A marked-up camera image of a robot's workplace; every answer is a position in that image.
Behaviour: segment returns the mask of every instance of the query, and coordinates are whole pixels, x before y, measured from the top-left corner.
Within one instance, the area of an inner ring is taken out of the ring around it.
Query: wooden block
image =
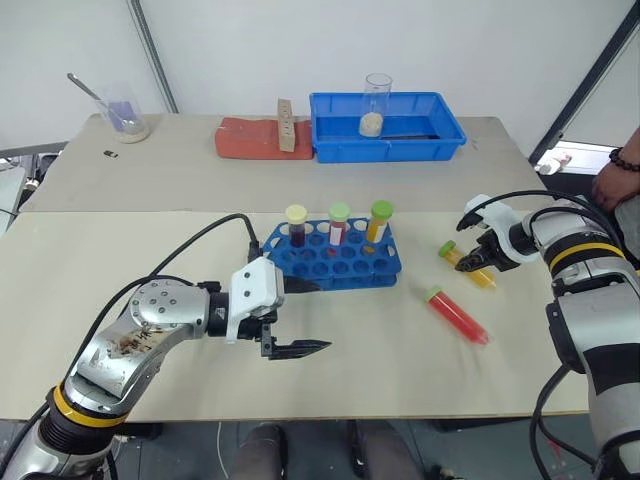
[[[293,152],[296,148],[296,132],[293,128],[291,100],[278,99],[278,142],[283,152]]]

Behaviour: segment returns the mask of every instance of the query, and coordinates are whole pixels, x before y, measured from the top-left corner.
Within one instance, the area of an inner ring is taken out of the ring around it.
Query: cap
[[[336,202],[329,207],[329,220],[333,222],[346,222],[349,215],[351,209],[344,202]]]
[[[424,300],[425,302],[428,302],[429,300],[431,300],[433,297],[435,297],[437,294],[439,294],[442,291],[442,287],[438,286],[438,285],[434,285],[433,287],[431,287],[429,290],[427,290],[424,294]]]
[[[453,240],[449,240],[442,247],[440,247],[440,250],[438,250],[438,255],[440,255],[441,257],[444,257],[447,253],[449,253],[454,248],[456,248],[456,242],[454,242]]]
[[[293,225],[300,225],[307,221],[307,209],[302,205],[289,205],[284,211],[289,223]]]
[[[378,200],[371,206],[371,215],[380,220],[386,220],[393,214],[393,205],[386,200]]]

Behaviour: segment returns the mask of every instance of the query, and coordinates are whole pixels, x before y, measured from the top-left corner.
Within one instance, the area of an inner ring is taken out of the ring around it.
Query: floor
[[[427,474],[436,464],[468,480],[539,479],[528,445],[528,421],[439,431],[426,420],[392,420],[411,454]],[[256,422],[223,422],[220,450],[231,470],[236,451]],[[326,420],[285,422],[289,443],[290,480],[357,478],[351,472],[346,447],[346,422]],[[549,429],[591,455],[595,445],[586,415],[551,417]],[[0,422],[0,457],[17,428]],[[216,452],[217,422],[171,423],[155,440],[130,439],[114,452],[122,480],[223,480]],[[560,456],[540,440],[540,450],[555,480],[586,480],[589,469],[569,454]]]

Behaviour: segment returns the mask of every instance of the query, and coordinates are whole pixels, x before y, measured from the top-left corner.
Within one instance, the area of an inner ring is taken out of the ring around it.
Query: test tube with red liquid
[[[489,343],[487,331],[451,300],[442,291],[442,288],[438,286],[430,288],[427,290],[424,299],[431,308],[453,325],[467,340],[480,345]]]

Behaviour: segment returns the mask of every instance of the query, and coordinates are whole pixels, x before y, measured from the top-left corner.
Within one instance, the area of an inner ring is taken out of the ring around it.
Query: yellow cap
[[[289,205],[284,211],[289,223],[293,225],[300,225],[307,221],[307,209],[302,205]]]

